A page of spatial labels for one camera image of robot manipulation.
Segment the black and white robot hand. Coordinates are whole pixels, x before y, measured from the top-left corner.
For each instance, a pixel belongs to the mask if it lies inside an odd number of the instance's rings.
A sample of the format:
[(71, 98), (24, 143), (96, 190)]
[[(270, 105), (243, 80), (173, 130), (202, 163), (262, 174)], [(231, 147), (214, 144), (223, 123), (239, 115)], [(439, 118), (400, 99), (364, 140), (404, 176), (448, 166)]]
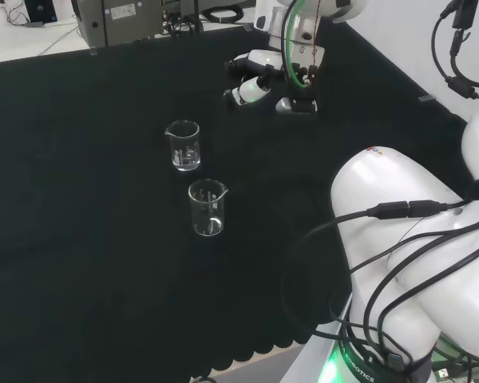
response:
[[(228, 74), (241, 78), (234, 89), (224, 91), (227, 105), (236, 109), (247, 109), (259, 105), (271, 95), (273, 84), (287, 76), (283, 69), (283, 55), (280, 52), (254, 49), (225, 63)], [(288, 95), (275, 105), (281, 114), (310, 115), (318, 112), (317, 94), (309, 86), (300, 89), (288, 85)]]

